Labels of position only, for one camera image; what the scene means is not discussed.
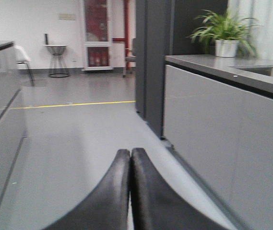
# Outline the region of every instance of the white flower pot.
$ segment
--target white flower pot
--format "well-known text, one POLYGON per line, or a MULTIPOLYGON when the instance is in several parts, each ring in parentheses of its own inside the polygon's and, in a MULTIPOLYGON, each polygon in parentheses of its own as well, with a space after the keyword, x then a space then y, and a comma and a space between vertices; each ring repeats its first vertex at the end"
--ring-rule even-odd
POLYGON ((233 58, 237 55, 237 47, 240 41, 237 40, 216 40, 215 56, 233 58))

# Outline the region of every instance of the white curtain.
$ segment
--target white curtain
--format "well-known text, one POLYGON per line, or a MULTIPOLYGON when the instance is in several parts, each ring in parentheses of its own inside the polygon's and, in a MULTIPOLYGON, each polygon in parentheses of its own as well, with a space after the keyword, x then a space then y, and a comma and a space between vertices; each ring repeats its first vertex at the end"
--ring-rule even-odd
POLYGON ((254 17, 252 40, 260 58, 273 60, 273 0, 229 0, 232 12, 241 17, 254 17))

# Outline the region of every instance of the yellow floor line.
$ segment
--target yellow floor line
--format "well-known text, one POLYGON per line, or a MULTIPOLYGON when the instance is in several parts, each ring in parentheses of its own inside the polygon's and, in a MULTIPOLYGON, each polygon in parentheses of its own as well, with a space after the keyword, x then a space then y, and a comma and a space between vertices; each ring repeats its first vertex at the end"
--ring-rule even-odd
POLYGON ((38 108, 65 107, 65 106, 76 106, 76 105, 121 104, 121 103, 133 103, 133 102, 135 102, 135 101, 69 103, 69 104, 53 104, 53 105, 40 105, 40 106, 28 106, 28 107, 16 107, 16 108, 10 108, 10 109, 38 109, 38 108))

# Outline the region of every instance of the glass door cabinet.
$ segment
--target glass door cabinet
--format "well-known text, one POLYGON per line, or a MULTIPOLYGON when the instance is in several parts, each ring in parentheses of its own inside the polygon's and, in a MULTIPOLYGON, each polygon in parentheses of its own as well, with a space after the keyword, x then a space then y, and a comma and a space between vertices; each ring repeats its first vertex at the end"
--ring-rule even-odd
POLYGON ((110 0, 83 0, 85 70, 113 69, 110 0))

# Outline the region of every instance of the white chair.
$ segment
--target white chair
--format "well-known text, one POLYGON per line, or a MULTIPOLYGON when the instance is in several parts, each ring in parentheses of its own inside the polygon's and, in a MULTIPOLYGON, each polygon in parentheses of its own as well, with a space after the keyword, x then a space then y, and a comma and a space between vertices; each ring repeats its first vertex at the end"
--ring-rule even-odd
POLYGON ((25 64, 29 73, 31 85, 34 86, 34 77, 33 73, 30 67, 30 57, 27 55, 26 51, 23 49, 22 46, 16 46, 15 45, 15 51, 16 51, 16 60, 17 64, 25 64))

